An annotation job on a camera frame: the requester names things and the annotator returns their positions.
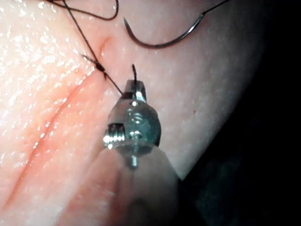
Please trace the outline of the right arm needle driver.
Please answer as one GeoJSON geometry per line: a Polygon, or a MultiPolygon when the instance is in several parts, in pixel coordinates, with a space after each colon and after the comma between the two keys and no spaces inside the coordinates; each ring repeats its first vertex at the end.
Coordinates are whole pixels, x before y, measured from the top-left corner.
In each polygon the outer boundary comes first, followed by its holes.
{"type": "Polygon", "coordinates": [[[159,146],[161,124],[154,108],[146,102],[119,99],[112,108],[103,136],[105,148],[129,146],[132,155],[144,155],[159,146]]]}

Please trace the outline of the right arm needle driver jaw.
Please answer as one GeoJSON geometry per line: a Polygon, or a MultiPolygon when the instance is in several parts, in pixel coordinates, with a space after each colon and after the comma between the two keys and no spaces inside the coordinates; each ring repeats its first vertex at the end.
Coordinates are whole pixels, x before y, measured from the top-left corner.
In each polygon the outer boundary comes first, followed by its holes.
{"type": "Polygon", "coordinates": [[[142,81],[136,81],[135,98],[136,100],[143,101],[145,103],[147,102],[146,89],[142,81]]]}
{"type": "Polygon", "coordinates": [[[134,80],[127,80],[122,99],[136,100],[136,84],[134,80]]]}

